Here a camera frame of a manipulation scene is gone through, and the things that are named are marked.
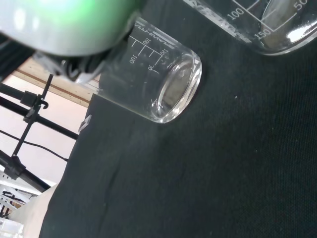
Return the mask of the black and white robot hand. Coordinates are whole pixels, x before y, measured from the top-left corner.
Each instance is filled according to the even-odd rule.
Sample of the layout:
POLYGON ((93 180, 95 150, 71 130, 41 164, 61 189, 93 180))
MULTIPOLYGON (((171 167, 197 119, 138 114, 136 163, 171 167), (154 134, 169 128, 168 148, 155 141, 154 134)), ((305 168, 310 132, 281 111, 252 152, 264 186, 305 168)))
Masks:
POLYGON ((76 84, 98 76, 120 54, 144 0, 3 0, 0 79, 33 58, 76 84))

